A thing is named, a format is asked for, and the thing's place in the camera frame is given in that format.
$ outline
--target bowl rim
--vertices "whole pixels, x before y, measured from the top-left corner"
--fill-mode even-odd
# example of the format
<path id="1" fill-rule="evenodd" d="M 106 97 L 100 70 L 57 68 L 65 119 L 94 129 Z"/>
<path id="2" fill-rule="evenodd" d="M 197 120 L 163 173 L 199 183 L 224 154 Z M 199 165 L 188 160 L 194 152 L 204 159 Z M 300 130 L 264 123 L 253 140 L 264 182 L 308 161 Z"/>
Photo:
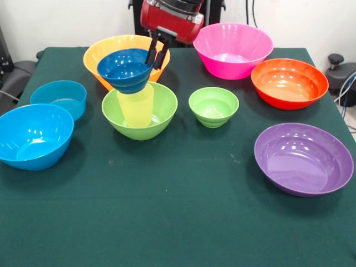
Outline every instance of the bowl rim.
<path id="1" fill-rule="evenodd" d="M 104 111 L 104 102 L 106 101 L 106 98 L 108 98 L 110 94 L 116 93 L 117 90 L 114 89 L 114 90 L 111 90 L 110 92 L 108 92 L 108 93 L 106 94 L 106 96 L 103 98 L 102 102 L 101 102 L 101 111 L 102 111 L 103 115 L 106 117 L 106 119 L 107 119 L 110 123 L 112 123 L 112 124 L 114 124 L 114 125 L 116 125 L 116 126 L 118 126 L 118 127 L 120 127 L 120 128 L 124 128 L 124 129 L 128 129 L 128 130 L 145 130 L 145 129 L 155 128 L 155 127 L 158 127 L 158 126 L 164 124 L 164 123 L 167 122 L 168 120 L 170 120 L 170 119 L 174 116 L 174 114 L 176 113 L 176 111 L 177 111 L 177 109 L 178 109 L 178 99 L 177 99 L 177 96 L 175 95 L 175 93 L 174 93 L 172 90 L 170 90 L 170 89 L 169 89 L 167 86 L 165 86 L 165 85 L 162 85 L 162 84 L 157 83 L 157 82 L 148 82 L 148 83 L 149 83 L 150 85 L 152 85 L 152 87 L 153 87 L 154 89 L 155 89 L 155 86 L 154 86 L 154 85 L 162 86 L 164 89 L 167 89 L 167 91 L 169 91 L 170 94 L 173 95 L 174 100 L 175 100 L 175 101 L 174 101 L 174 102 L 175 102 L 175 108 L 174 108 L 174 111 L 172 112 L 172 115 L 170 115 L 170 116 L 169 116 L 168 118 L 166 118 L 165 120 L 161 121 L 159 124 L 149 125 L 149 126 L 147 126 L 147 127 L 128 127 L 128 126 L 124 126 L 124 125 L 117 124 L 116 122 L 110 120 L 109 117 L 106 115 L 106 113 L 105 113 L 105 111 Z"/>
<path id="2" fill-rule="evenodd" d="M 101 39 L 95 43 L 93 43 L 91 46 L 88 47 L 88 49 L 85 51 L 84 55 L 83 55 L 83 64 L 85 66 L 85 68 L 90 71 L 93 75 L 96 75 L 96 76 L 100 76 L 100 74 L 97 72 L 97 69 L 95 68 L 94 71 L 91 71 L 91 68 L 88 67 L 87 63 L 86 63 L 86 58 L 88 57 L 89 53 L 91 52 L 91 50 L 96 47 L 96 46 L 99 46 L 101 43 L 105 43 L 107 42 L 108 40 L 111 40 L 111 39 L 120 39 L 120 38 L 125 38 L 125 37 L 130 37 L 130 38 L 140 38 L 140 39 L 150 39 L 152 40 L 151 37 L 149 36 L 144 36 L 144 35 L 139 35 L 139 34 L 123 34 L 123 35 L 116 35 L 116 36 L 111 36 L 111 37 L 107 37 L 105 39 Z M 151 72 L 151 75 L 155 75 L 157 73 L 160 73 L 161 71 L 163 71 L 165 69 L 165 67 L 168 65 L 168 63 L 170 62 L 170 59 L 171 59 L 171 52 L 170 50 L 168 49 L 167 51 L 167 54 L 166 54 L 166 57 L 165 58 L 168 58 L 168 61 L 167 61 L 167 64 L 165 64 L 163 62 L 163 65 L 162 65 L 162 68 L 161 69 L 153 69 L 152 72 Z"/>
<path id="3" fill-rule="evenodd" d="M 82 85 L 82 84 L 79 83 L 79 82 L 75 82 L 75 81 L 71 81 L 71 80 L 59 80 L 59 81 L 48 82 L 48 83 L 45 83 L 44 85 L 39 86 L 39 88 L 37 88 L 37 89 L 31 94 L 31 97 L 30 97 L 30 99 L 29 99 L 30 104 L 31 104 L 31 105 L 34 105 L 34 104 L 49 104 L 49 103 L 39 103 L 39 102 L 38 102 L 38 103 L 33 103 L 33 98 L 34 98 L 34 96 L 36 96 L 37 94 L 42 93 L 42 91 L 47 90 L 46 87 L 47 87 L 48 85 L 51 85 L 51 84 L 53 84 L 53 83 L 63 83 L 63 82 L 69 82 L 69 83 L 76 84 L 76 85 L 78 85 L 78 88 L 80 88 L 81 91 L 84 92 L 84 97 L 83 97 L 82 100 L 78 103 L 77 106 L 81 106 L 83 103 L 86 102 L 86 99 L 87 99 L 87 90 L 86 90 L 86 88 L 85 88 L 84 85 Z"/>
<path id="4" fill-rule="evenodd" d="M 31 159 L 25 159 L 25 160 L 14 160 L 14 159 L 7 159 L 7 158 L 4 158 L 4 157 L 0 157 L 0 160 L 2 161 L 8 161 L 8 162 L 27 162 L 27 161 L 31 161 L 31 160 L 36 160 L 36 159 L 40 159 L 42 157 L 46 157 L 48 156 L 49 154 L 55 152 L 56 150 L 58 150 L 60 147 L 62 147 L 65 143 L 68 142 L 68 140 L 70 140 L 72 138 L 72 135 L 73 135 L 73 132 L 74 132 L 74 119 L 72 117 L 72 115 L 67 111 L 65 110 L 63 107 L 59 107 L 59 106 L 56 106 L 56 105 L 53 105 L 53 104 L 46 104 L 46 103 L 39 103 L 39 104 L 30 104 L 30 105 L 25 105 L 25 106 L 21 106 L 21 107 L 16 107 L 14 108 L 13 110 L 10 110 L 8 112 L 6 112 L 5 114 L 3 114 L 2 116 L 0 116 L 0 120 L 2 118 L 4 118 L 5 116 L 8 116 L 9 114 L 11 113 L 14 113 L 14 112 L 17 112 L 18 110 L 20 109 L 26 109 L 26 108 L 31 108 L 31 107 L 36 107 L 36 106 L 49 106 L 51 108 L 57 108 L 61 111 L 63 111 L 65 114 L 67 114 L 67 116 L 70 118 L 70 122 L 71 122 L 71 129 L 70 129 L 70 134 L 66 137 L 66 139 L 61 142 L 58 146 L 56 146 L 55 148 L 53 148 L 51 150 L 51 152 L 49 153 L 46 153 L 44 155 L 41 155 L 41 156 L 37 156 L 37 157 L 34 157 L 34 158 L 31 158 Z"/>
<path id="5" fill-rule="evenodd" d="M 200 32 L 207 31 L 209 28 L 211 28 L 211 27 L 217 27 L 217 26 L 219 26 L 219 25 L 238 25 L 238 26 L 242 26 L 242 27 L 246 27 L 246 28 L 253 28 L 253 29 L 256 30 L 256 31 L 259 31 L 259 32 L 265 34 L 265 35 L 267 36 L 267 38 L 270 40 L 270 42 L 271 42 L 271 49 L 270 49 L 270 51 L 269 51 L 268 53 L 266 53 L 264 56 L 260 57 L 260 58 L 257 58 L 257 59 L 255 59 L 255 60 L 250 60 L 250 61 L 242 62 L 242 63 L 236 63 L 236 62 L 233 62 L 233 61 L 224 61 L 224 63 L 230 63 L 230 64 L 251 64 L 251 63 L 258 62 L 258 61 L 261 61 L 261 60 L 265 59 L 268 55 L 270 55 L 270 54 L 272 53 L 272 51 L 273 51 L 273 49 L 274 49 L 273 40 L 272 40 L 272 38 L 271 38 L 265 31 L 261 30 L 260 28 L 256 28 L 256 27 L 253 27 L 253 26 L 251 26 L 251 25 L 247 25 L 247 24 L 243 24 L 243 23 L 239 23 L 239 22 L 219 22 L 219 23 L 210 24 L 210 25 L 208 25 L 208 26 L 202 28 L 202 29 L 200 30 Z M 208 55 L 202 53 L 199 49 L 196 48 L 198 36 L 197 36 L 197 37 L 195 38 L 195 40 L 193 41 L 193 46 L 194 46 L 194 48 L 197 50 L 197 52 L 198 52 L 199 54 L 201 54 L 201 55 L 203 55 L 203 56 L 209 58 L 210 60 L 213 60 L 213 61 L 215 61 L 215 62 L 221 62 L 221 61 L 219 61 L 219 60 L 216 60 L 216 59 L 214 59 L 214 58 L 212 58 L 212 57 L 210 57 L 210 56 L 208 56 Z"/>
<path id="6" fill-rule="evenodd" d="M 321 74 L 322 74 L 322 77 L 323 77 L 323 79 L 324 79 L 324 81 L 327 82 L 327 86 L 325 87 L 324 92 L 322 92 L 322 94 L 320 94 L 319 96 L 317 96 L 317 97 L 315 97 L 315 98 L 312 98 L 312 99 L 308 99 L 308 100 L 304 100 L 304 101 L 289 101 L 289 100 L 284 100 L 284 99 L 276 98 L 276 97 L 271 96 L 271 95 L 267 94 L 266 92 L 262 91 L 262 90 L 256 85 L 256 83 L 255 83 L 255 78 L 254 78 L 254 76 L 255 76 L 255 74 L 254 74 L 254 73 L 255 73 L 255 69 L 257 68 L 257 66 L 260 66 L 260 65 L 265 64 L 265 62 L 273 62 L 273 61 L 280 61 L 280 60 L 294 61 L 294 62 L 302 63 L 302 64 L 304 64 L 304 65 L 310 66 L 311 68 L 315 69 L 317 72 L 321 73 Z M 293 58 L 271 58 L 271 59 L 269 59 L 269 60 L 262 61 L 261 63 L 259 63 L 258 65 L 256 65 L 256 66 L 254 67 L 254 69 L 252 70 L 252 72 L 251 72 L 251 80 L 252 80 L 252 83 L 253 83 L 253 85 L 254 85 L 254 87 L 255 87 L 255 89 L 256 89 L 257 91 L 264 93 L 265 95 L 267 95 L 268 97 L 270 97 L 270 98 L 272 98 L 272 99 L 274 99 L 274 100 L 283 101 L 284 103 L 308 103 L 308 102 L 315 102 L 315 101 L 321 99 L 323 96 L 325 96 L 325 94 L 328 92 L 328 89 L 329 89 L 329 81 L 328 81 L 326 75 L 325 75 L 322 71 L 320 71 L 319 69 L 317 69 L 317 68 L 316 68 L 315 66 L 313 66 L 312 64 L 306 63 L 306 62 L 304 62 L 304 61 L 302 61 L 302 60 L 295 60 L 295 59 L 293 59 Z"/>
<path id="7" fill-rule="evenodd" d="M 193 95 L 196 94 L 196 93 L 198 93 L 198 92 L 205 91 L 206 89 L 211 89 L 211 88 L 214 88 L 215 90 L 223 91 L 223 92 L 227 91 L 228 94 L 230 94 L 230 95 L 236 100 L 236 102 L 237 102 L 238 105 L 237 105 L 237 107 L 236 107 L 229 115 L 224 116 L 224 117 L 222 117 L 222 118 L 210 118 L 210 117 L 206 117 L 206 116 L 203 116 L 203 115 L 197 113 L 197 112 L 193 109 L 192 103 L 191 103 L 191 101 L 192 101 L 191 99 L 192 99 Z M 200 117 L 202 117 L 202 118 L 206 118 L 206 119 L 208 119 L 208 120 L 214 120 L 214 119 L 217 119 L 217 120 L 226 120 L 226 119 L 229 119 L 231 116 L 233 116 L 233 115 L 238 111 L 238 109 L 239 109 L 239 107 L 240 107 L 240 101 L 239 101 L 239 98 L 237 97 L 237 95 L 235 95 L 235 94 L 234 94 L 233 92 L 231 92 L 230 90 L 227 90 L 227 89 L 222 88 L 222 87 L 216 87 L 216 86 L 202 87 L 202 88 L 200 88 L 200 89 L 195 90 L 195 91 L 190 95 L 189 100 L 188 100 L 188 103 L 189 103 L 190 109 L 192 110 L 192 112 L 193 112 L 195 115 L 198 115 L 198 116 L 200 116 Z"/>
<path id="8" fill-rule="evenodd" d="M 147 69 L 143 70 L 142 72 L 140 72 L 139 74 L 137 74 L 137 75 L 135 75 L 135 76 L 133 76 L 133 77 L 124 77 L 124 78 L 120 78 L 120 79 L 117 79 L 117 78 L 109 78 L 109 77 L 106 77 L 105 75 L 102 75 L 102 74 L 99 72 L 99 70 L 98 70 L 99 65 L 102 64 L 102 62 L 104 61 L 105 58 L 110 57 L 110 56 L 112 56 L 112 55 L 114 55 L 114 54 L 116 54 L 116 53 L 120 53 L 120 52 L 125 51 L 125 50 L 139 50 L 139 51 L 145 51 L 145 52 L 147 52 L 147 54 L 148 54 L 148 51 L 147 51 L 147 50 L 144 50 L 144 49 L 142 49 L 142 48 L 127 48 L 127 49 L 118 50 L 118 51 L 115 51 L 115 52 L 110 53 L 109 55 L 106 55 L 101 61 L 99 61 L 98 66 L 97 66 L 97 72 L 99 73 L 99 75 L 100 75 L 101 77 L 103 77 L 104 80 L 106 80 L 106 81 L 126 81 L 126 80 L 128 80 L 128 79 L 132 79 L 132 78 L 137 77 L 137 76 L 143 76 L 143 77 L 145 77 L 145 79 L 150 76 L 150 73 L 151 73 L 151 71 L 152 71 L 152 69 L 153 69 L 153 67 L 154 67 L 154 64 L 152 64 L 150 67 L 148 66 Z"/>
<path id="9" fill-rule="evenodd" d="M 342 148 L 346 151 L 348 157 L 349 157 L 349 160 L 351 162 L 351 165 L 352 165 L 352 171 L 351 171 L 351 174 L 350 176 L 346 179 L 346 181 L 332 189 L 332 190 L 328 190 L 328 191 L 323 191 L 323 192 L 305 192 L 305 191 L 298 191 L 298 190 L 294 190 L 294 189 L 291 189 L 289 187 L 286 187 L 284 185 L 281 185 L 280 183 L 276 182 L 274 179 L 272 179 L 267 173 L 266 171 L 262 168 L 261 164 L 260 164 L 260 161 L 257 159 L 257 156 L 256 156 L 256 151 L 257 151 L 257 142 L 259 141 L 259 139 L 262 137 L 262 135 L 264 133 L 266 133 L 267 131 L 270 131 L 271 129 L 275 128 L 275 127 L 278 127 L 278 126 L 284 126 L 284 125 L 293 125 L 293 126 L 296 126 L 296 125 L 299 125 L 299 126 L 306 126 L 308 128 L 313 128 L 319 132 L 322 132 L 326 135 L 328 135 L 329 137 L 333 138 L 336 142 L 338 142 Z M 266 128 L 265 130 L 263 130 L 259 136 L 256 138 L 255 140 L 255 144 L 254 144 L 254 157 L 255 157 L 255 160 L 257 162 L 257 165 L 258 167 L 260 168 L 260 170 L 264 173 L 264 175 L 273 183 L 276 183 L 279 187 L 281 188 L 284 188 L 285 190 L 288 190 L 288 191 L 291 191 L 291 192 L 294 192 L 294 193 L 298 193 L 298 194 L 303 194 L 303 195 L 308 195 L 308 196 L 320 196 L 320 195 L 326 195 L 326 194 L 330 194 L 330 193 L 333 193 L 333 192 L 336 192 L 338 191 L 339 189 L 343 188 L 351 179 L 352 179 L 352 176 L 353 176 L 353 173 L 354 173 L 354 161 L 353 161 L 353 158 L 352 158 L 352 155 L 350 153 L 350 151 L 347 149 L 347 147 L 338 139 L 336 138 L 335 136 L 333 136 L 332 134 L 330 134 L 329 132 L 321 129 L 321 128 L 318 128 L 316 126 L 313 126 L 313 125 L 309 125 L 309 124 L 305 124 L 305 123 L 299 123 L 299 122 L 286 122 L 286 123 L 279 123 L 279 124 L 276 124 L 276 125 L 272 125 L 268 128 Z"/>

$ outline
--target chair knob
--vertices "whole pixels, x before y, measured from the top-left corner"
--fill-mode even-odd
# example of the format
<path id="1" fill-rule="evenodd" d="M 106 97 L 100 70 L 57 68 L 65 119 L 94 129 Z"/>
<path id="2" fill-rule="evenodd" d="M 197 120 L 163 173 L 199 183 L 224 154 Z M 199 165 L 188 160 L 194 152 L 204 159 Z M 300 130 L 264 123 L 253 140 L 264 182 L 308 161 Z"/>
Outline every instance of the chair knob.
<path id="1" fill-rule="evenodd" d="M 329 60 L 330 64 L 332 65 L 332 69 L 333 69 L 333 66 L 335 67 L 336 65 L 338 65 L 344 61 L 344 57 L 340 54 L 330 54 L 328 56 L 328 60 Z"/>

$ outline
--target red-orange bowl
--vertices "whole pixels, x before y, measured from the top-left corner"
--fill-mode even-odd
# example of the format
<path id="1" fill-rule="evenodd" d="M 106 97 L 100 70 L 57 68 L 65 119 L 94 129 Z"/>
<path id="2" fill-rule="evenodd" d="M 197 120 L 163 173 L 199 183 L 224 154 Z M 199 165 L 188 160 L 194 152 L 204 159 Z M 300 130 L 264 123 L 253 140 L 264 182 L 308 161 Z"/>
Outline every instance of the red-orange bowl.
<path id="1" fill-rule="evenodd" d="M 258 64 L 251 73 L 260 97 L 281 110 L 298 110 L 321 99 L 329 88 L 326 76 L 299 60 L 276 58 Z"/>

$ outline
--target yellow bowl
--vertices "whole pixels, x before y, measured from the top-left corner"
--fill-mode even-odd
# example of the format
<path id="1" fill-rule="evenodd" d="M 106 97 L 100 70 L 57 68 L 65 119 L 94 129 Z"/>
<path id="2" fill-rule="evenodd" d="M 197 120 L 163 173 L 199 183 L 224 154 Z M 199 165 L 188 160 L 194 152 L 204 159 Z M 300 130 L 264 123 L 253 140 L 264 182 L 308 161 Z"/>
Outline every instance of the yellow bowl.
<path id="1" fill-rule="evenodd" d="M 100 81 L 106 89 L 111 91 L 113 87 L 105 81 L 97 72 L 97 66 L 99 62 L 107 55 L 116 52 L 118 50 L 124 50 L 129 48 L 140 48 L 148 50 L 150 48 L 152 38 L 141 35 L 120 35 L 113 36 L 101 41 L 96 42 L 84 54 L 83 62 L 84 66 Z M 162 42 L 157 42 L 156 49 L 157 52 L 161 51 L 163 48 Z M 151 82 L 157 82 L 160 78 L 163 70 L 168 65 L 171 59 L 170 51 L 167 52 L 165 60 L 162 65 L 162 69 L 153 69 L 150 76 Z"/>

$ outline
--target white wall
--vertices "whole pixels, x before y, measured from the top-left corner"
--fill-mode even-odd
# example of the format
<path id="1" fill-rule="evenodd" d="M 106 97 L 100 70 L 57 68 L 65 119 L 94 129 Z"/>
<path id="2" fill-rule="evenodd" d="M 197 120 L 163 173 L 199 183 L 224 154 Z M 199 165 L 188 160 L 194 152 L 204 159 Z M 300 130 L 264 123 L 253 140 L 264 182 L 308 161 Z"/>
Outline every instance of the white wall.
<path id="1" fill-rule="evenodd" d="M 332 52 L 356 61 L 355 0 L 255 1 L 257 24 L 271 35 L 275 47 L 306 47 L 322 69 Z M 127 3 L 0 0 L 0 25 L 13 59 L 31 60 L 48 46 L 89 46 L 108 36 L 134 33 L 132 9 L 127 9 Z M 245 23 L 245 1 L 226 0 L 226 4 L 222 21 Z"/>
<path id="2" fill-rule="evenodd" d="M 226 2 L 222 20 L 246 23 L 245 1 Z M 345 61 L 356 61 L 355 0 L 255 0 L 255 17 L 275 47 L 306 47 L 323 70 L 333 52 L 341 53 Z"/>
<path id="3" fill-rule="evenodd" d="M 14 61 L 48 46 L 89 46 L 134 34 L 128 0 L 0 0 L 0 26 Z"/>

